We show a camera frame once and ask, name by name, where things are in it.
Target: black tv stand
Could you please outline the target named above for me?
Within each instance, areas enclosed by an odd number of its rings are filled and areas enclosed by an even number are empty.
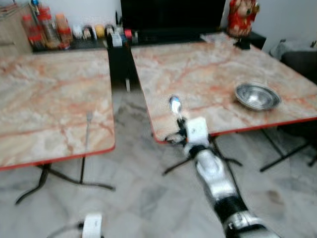
[[[171,29],[148,29],[138,31],[138,45],[157,45],[182,42],[201,42],[201,34],[213,33],[215,28],[171,28]]]

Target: stainless steel bowl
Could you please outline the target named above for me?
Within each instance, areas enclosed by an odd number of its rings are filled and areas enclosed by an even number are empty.
[[[238,86],[236,98],[244,106],[257,111],[273,109],[281,102],[279,95],[272,89],[256,83]]]

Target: ceramic figurine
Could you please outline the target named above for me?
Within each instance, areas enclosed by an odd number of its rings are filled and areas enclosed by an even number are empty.
[[[260,6],[256,0],[231,0],[228,16],[228,33],[234,37],[247,37],[251,32]]]

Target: dark chair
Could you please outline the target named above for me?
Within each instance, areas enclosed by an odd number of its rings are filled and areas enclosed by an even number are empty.
[[[282,56],[281,61],[317,85],[317,52],[288,52]],[[265,133],[265,131],[262,130],[264,135],[281,157],[278,160],[261,168],[260,172],[264,172],[281,163],[309,145],[313,145],[317,148],[317,120],[283,125],[279,126],[277,129],[283,130],[284,132],[293,136],[303,137],[307,142],[304,145],[294,149],[290,153],[284,155],[278,146],[272,141],[272,139]],[[312,167],[315,162],[317,162],[317,156],[310,163],[308,163],[308,165]]]

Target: jar lid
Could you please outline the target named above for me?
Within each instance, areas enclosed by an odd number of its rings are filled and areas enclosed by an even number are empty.
[[[41,7],[39,7],[40,14],[43,14],[43,13],[47,14],[47,13],[49,13],[50,10],[51,9],[50,9],[49,6],[41,6]]]
[[[37,34],[37,35],[29,37],[29,41],[41,41],[41,40],[42,40],[42,34]]]
[[[60,44],[58,45],[58,47],[59,47],[60,49],[63,49],[63,50],[68,50],[68,49],[70,48],[70,44],[69,44],[69,43],[60,43]]]
[[[39,21],[51,20],[51,18],[52,18],[52,15],[50,15],[50,14],[41,14],[41,15],[38,15],[38,20],[39,20]]]
[[[42,30],[42,27],[41,26],[32,26],[32,27],[29,27],[29,31],[30,32],[40,32]]]
[[[55,15],[55,18],[65,18],[65,15],[63,13],[58,13]]]
[[[60,34],[71,34],[71,29],[68,27],[66,29],[58,29]]]
[[[24,15],[22,17],[23,21],[31,21],[32,20],[32,15],[31,14],[27,14],[27,15]]]
[[[31,4],[33,4],[33,5],[38,5],[38,4],[39,4],[39,1],[38,1],[38,0],[31,0]]]

